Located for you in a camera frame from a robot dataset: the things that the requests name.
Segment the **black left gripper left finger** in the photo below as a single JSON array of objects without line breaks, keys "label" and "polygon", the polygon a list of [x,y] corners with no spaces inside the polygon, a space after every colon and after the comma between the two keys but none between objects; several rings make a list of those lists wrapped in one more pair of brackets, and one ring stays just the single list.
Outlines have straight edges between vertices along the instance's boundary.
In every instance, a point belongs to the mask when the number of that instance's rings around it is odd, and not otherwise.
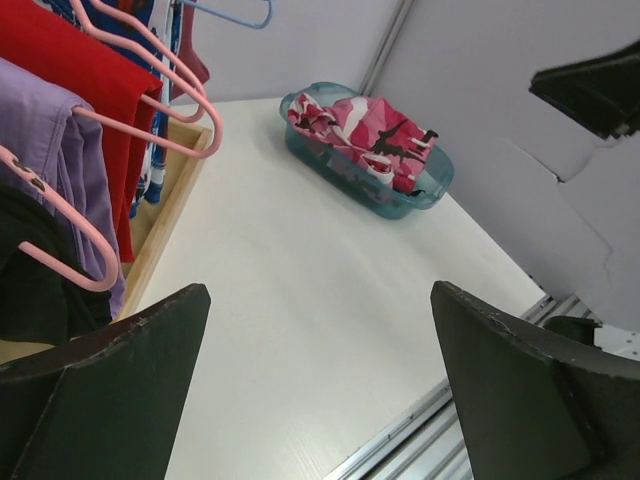
[{"label": "black left gripper left finger", "polygon": [[190,284],[1,367],[4,479],[162,479],[211,297]]}]

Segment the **pink hanger under black garment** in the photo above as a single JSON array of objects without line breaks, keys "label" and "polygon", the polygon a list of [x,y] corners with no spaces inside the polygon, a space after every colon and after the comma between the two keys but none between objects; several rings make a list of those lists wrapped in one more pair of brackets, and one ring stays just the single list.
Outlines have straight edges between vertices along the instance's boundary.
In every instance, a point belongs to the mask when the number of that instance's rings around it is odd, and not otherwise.
[{"label": "pink hanger under black garment", "polygon": [[78,247],[75,245],[75,237],[72,231],[73,227],[97,249],[104,262],[105,272],[101,279],[89,277],[75,267],[71,267],[63,260],[55,258],[50,253],[46,253],[42,247],[36,246],[30,241],[20,243],[18,246],[19,250],[87,291],[104,292],[110,290],[119,277],[120,262],[106,238],[91,222],[59,195],[55,189],[51,188],[39,175],[27,167],[13,152],[4,146],[1,146],[1,163],[6,165],[11,172],[21,178],[33,191],[51,204],[66,219],[65,225],[56,218],[54,218],[54,221],[56,222],[56,226],[61,228],[62,238],[71,243],[74,254],[78,253]]}]

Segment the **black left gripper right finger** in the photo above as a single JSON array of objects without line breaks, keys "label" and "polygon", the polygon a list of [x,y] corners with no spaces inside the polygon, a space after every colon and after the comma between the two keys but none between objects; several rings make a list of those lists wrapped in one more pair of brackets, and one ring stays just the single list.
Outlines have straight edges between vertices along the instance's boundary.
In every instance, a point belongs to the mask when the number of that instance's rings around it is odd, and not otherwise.
[{"label": "black left gripper right finger", "polygon": [[430,302],[475,478],[638,478],[637,361],[447,281]]}]

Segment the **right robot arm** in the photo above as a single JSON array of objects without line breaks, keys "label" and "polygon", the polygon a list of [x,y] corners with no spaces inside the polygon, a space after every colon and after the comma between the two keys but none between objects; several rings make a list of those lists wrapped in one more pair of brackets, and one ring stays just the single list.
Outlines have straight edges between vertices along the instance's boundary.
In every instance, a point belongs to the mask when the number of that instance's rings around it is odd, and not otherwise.
[{"label": "right robot arm", "polygon": [[605,284],[579,293],[595,344],[639,358],[639,44],[538,71],[531,94],[595,135],[559,190],[608,249]]}]

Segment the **wooden clothes rack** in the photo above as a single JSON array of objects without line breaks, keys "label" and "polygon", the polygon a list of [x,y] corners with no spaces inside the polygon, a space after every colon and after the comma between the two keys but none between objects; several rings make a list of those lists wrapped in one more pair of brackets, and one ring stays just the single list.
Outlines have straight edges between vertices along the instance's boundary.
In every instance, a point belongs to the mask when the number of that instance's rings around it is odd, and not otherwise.
[{"label": "wooden clothes rack", "polygon": [[[189,148],[204,147],[212,137],[212,131],[197,124],[169,121],[169,139]],[[118,322],[135,313],[142,295],[154,274],[159,259],[174,227],[189,199],[204,160],[185,154],[169,152],[162,198],[157,205],[146,201],[138,207],[131,220],[131,233],[136,260],[125,264],[126,295]],[[9,342],[1,340],[1,365],[9,361],[39,353],[49,348],[47,344]]]}]

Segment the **maroon tank top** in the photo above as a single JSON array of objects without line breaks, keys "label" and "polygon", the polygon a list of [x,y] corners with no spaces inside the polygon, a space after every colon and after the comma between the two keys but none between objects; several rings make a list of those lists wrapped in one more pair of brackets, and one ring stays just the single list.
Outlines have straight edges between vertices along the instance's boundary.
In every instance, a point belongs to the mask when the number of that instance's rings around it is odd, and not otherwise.
[{"label": "maroon tank top", "polygon": [[195,9],[191,5],[175,2],[171,24],[171,48],[177,57],[195,74],[204,85],[210,72],[193,47]]}]

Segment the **aluminium mounting rail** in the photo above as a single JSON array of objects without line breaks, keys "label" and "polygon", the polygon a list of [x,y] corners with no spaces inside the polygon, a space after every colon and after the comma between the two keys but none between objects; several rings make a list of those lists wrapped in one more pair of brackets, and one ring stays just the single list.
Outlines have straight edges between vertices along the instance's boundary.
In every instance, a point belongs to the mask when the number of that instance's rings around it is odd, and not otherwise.
[{"label": "aluminium mounting rail", "polygon": [[471,462],[448,382],[440,382],[327,477],[471,479]]}]

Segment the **black garment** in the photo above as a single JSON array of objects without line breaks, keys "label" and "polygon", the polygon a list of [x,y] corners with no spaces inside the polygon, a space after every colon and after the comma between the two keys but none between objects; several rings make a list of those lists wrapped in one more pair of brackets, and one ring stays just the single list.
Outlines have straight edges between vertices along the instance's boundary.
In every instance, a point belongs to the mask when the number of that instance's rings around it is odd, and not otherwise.
[{"label": "black garment", "polygon": [[1,338],[63,344],[111,320],[111,294],[87,291],[19,250],[30,241],[80,272],[71,243],[36,200],[1,187]]}]

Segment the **pink camouflage trousers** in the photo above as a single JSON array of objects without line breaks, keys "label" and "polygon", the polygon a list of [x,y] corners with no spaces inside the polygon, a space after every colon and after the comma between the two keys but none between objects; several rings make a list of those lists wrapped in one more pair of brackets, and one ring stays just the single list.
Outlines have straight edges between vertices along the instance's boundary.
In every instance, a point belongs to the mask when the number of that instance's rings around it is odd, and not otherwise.
[{"label": "pink camouflage trousers", "polygon": [[286,120],[383,185],[412,197],[421,194],[417,182],[438,134],[419,127],[385,98],[354,96],[322,106],[301,93],[289,103]]}]

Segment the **red garment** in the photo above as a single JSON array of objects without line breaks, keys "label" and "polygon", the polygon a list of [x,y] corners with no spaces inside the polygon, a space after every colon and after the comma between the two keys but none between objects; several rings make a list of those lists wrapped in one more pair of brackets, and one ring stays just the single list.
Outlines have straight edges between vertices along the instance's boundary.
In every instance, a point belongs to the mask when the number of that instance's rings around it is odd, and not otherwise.
[{"label": "red garment", "polygon": [[[155,109],[141,97],[157,100],[161,81],[32,1],[1,3],[1,57],[80,96],[100,115],[151,130]],[[130,263],[129,213],[147,142],[105,127],[102,147],[120,260]]]}]

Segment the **lilac garment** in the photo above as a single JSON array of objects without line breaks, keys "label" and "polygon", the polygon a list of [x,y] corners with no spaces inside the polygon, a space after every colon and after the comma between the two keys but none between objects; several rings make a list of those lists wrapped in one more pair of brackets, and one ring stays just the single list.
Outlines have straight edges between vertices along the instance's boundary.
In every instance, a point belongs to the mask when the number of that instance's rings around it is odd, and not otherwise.
[{"label": "lilac garment", "polygon": [[[76,106],[92,110],[78,95],[47,82],[1,58],[1,145],[55,189],[91,222],[119,254],[102,150],[102,126],[76,115]],[[63,225],[66,219],[1,163],[1,180],[41,203]],[[90,277],[101,279],[104,262],[97,249],[72,228],[77,259]],[[121,268],[108,291],[111,317],[124,301]]]}]

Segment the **teal plastic basin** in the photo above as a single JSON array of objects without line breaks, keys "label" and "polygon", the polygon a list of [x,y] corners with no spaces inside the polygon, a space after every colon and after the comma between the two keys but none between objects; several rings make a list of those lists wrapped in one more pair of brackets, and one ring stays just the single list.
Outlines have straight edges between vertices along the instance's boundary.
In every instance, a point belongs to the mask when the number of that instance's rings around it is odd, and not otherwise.
[{"label": "teal plastic basin", "polygon": [[412,197],[383,185],[375,177],[352,164],[339,152],[299,134],[286,120],[289,103],[301,93],[307,93],[322,106],[331,106],[337,100],[358,95],[352,89],[332,82],[316,82],[286,95],[279,112],[286,122],[285,143],[291,153],[347,196],[382,218],[396,220],[416,210],[433,207],[450,187],[455,169],[445,152],[437,145],[431,151],[417,188],[421,194]]}]

